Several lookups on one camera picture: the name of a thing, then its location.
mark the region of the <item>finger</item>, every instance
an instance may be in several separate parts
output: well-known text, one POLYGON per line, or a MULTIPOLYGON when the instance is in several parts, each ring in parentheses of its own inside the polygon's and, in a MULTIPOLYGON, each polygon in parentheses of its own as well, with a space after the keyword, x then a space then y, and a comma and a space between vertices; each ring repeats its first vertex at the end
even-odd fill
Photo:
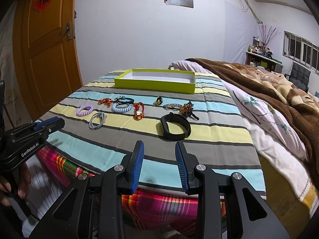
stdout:
POLYGON ((10 183, 2 176, 0 176, 0 180, 2 183, 0 183, 0 190, 1 191, 4 191, 4 192, 7 192, 8 191, 11 191, 11 185, 10 183))
POLYGON ((31 184, 31 173, 26 163, 23 163, 19 168, 20 180, 25 181, 27 184, 31 184))
POLYGON ((20 182, 18 186, 18 195, 20 198, 25 199, 29 194, 29 185, 26 182, 20 182))
POLYGON ((11 206, 9 199, 3 194, 3 192, 0 192, 0 202, 6 207, 11 206))

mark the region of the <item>red string bracelet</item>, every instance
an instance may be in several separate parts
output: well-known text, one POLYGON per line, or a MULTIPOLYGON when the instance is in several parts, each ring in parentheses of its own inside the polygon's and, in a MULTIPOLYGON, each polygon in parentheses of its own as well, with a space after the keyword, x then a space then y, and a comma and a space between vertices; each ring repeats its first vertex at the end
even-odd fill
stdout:
POLYGON ((109 107, 111 107, 112 102, 113 102, 113 101, 112 101, 111 99, 109 99, 109 98, 104 98, 104 99, 98 101, 98 105, 101 105, 101 104, 105 103, 106 106, 109 108, 109 107))
POLYGON ((136 120, 141 120, 144 117, 144 104, 142 102, 134 103, 135 113, 134 118, 136 120))

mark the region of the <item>black chair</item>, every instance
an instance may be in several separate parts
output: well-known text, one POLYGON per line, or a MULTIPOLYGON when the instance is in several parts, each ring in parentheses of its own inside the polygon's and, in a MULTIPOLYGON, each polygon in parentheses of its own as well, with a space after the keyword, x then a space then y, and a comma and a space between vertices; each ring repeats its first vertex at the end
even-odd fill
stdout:
POLYGON ((287 76, 289 76, 289 81, 292 82, 297 88, 305 91, 306 93, 308 92, 310 76, 310 71, 308 69, 294 62, 292 65, 291 74, 285 74, 285 77, 287 76))

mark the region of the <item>light blue coil hair tie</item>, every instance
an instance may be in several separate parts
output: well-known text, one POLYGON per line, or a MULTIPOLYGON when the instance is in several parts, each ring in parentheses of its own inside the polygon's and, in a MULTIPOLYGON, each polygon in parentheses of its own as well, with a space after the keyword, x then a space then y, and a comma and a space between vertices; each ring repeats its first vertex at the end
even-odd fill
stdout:
MULTIPOLYGON (((127 100, 127 99, 124 99, 124 100, 120 100, 121 102, 132 102, 131 100, 127 100)), ((127 104, 127 106, 125 108, 118 108, 117 107, 117 103, 114 103, 113 106, 112 106, 112 111, 113 112, 116 112, 116 113, 125 113, 125 112, 129 112, 132 108, 133 108, 133 104, 127 104)))

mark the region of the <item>black fitness band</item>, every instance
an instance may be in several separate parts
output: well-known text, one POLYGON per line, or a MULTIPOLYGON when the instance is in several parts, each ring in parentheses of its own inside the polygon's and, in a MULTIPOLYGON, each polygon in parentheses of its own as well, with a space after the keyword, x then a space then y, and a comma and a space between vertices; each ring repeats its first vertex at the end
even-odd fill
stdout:
POLYGON ((174 114, 173 112, 170 112, 169 114, 161 117, 160 119, 163 132, 164 132, 164 138, 171 141, 179 141, 183 140, 190 135, 190 124, 186 118, 184 118, 182 115, 174 114), (186 132, 183 134, 172 134, 169 131, 167 122, 174 122, 181 124, 184 128, 186 128, 186 132))

